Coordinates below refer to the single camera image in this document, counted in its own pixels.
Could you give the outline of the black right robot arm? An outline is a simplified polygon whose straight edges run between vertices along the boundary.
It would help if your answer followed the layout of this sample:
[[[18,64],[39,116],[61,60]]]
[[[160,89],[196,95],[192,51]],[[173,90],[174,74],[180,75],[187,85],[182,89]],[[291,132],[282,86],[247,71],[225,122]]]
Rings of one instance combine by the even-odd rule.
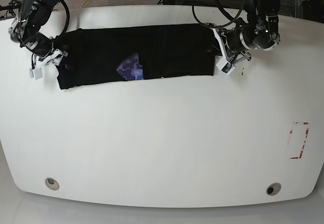
[[[40,33],[40,28],[47,23],[56,4],[61,3],[66,12],[66,20],[62,32],[56,38],[48,38]],[[23,0],[18,15],[15,17],[9,35],[11,41],[32,52],[32,69],[36,68],[36,58],[45,63],[61,64],[68,56],[64,47],[56,47],[56,42],[67,31],[70,12],[64,0]]]

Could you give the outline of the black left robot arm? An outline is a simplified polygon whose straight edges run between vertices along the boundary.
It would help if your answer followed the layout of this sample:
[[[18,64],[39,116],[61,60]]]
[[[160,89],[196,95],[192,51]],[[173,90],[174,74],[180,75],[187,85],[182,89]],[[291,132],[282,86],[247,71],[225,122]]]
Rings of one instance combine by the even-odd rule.
[[[242,60],[250,60],[251,50],[269,51],[279,44],[280,0],[241,0],[235,16],[225,10],[220,0],[214,1],[228,20],[226,24],[204,23],[196,15],[195,5],[191,10],[198,24],[213,30],[225,67],[232,68]]]

